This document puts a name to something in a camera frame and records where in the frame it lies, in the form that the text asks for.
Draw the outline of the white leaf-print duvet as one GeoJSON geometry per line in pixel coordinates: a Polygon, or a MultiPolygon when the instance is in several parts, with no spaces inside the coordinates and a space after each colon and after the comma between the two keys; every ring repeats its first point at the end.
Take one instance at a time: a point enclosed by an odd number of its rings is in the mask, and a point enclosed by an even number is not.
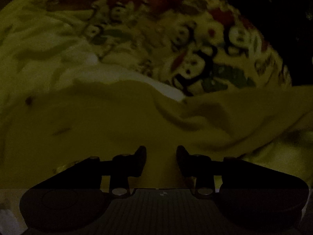
{"type": "Polygon", "coordinates": [[[100,0],[88,10],[51,12],[59,0],[14,0],[1,10],[1,116],[28,97],[120,82],[184,94],[159,77],[171,55],[146,0],[100,0]]]}

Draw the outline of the plain beige small garment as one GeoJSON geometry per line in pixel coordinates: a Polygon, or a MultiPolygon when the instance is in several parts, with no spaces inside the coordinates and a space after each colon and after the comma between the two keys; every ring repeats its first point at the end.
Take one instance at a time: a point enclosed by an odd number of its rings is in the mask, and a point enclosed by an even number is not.
{"type": "Polygon", "coordinates": [[[1,116],[1,187],[31,188],[59,167],[147,148],[141,187],[177,187],[174,154],[226,156],[312,181],[312,88],[245,88],[172,100],[141,82],[22,97],[1,116]]]}

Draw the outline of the monkey-print yellow blanket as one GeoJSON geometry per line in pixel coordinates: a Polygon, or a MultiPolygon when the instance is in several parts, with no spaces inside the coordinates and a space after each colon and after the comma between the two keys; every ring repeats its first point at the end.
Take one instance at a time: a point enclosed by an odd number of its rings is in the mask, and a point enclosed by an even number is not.
{"type": "Polygon", "coordinates": [[[292,85],[262,34],[222,0],[183,0],[158,12],[151,0],[98,0],[83,35],[116,63],[192,97],[292,85]]]}

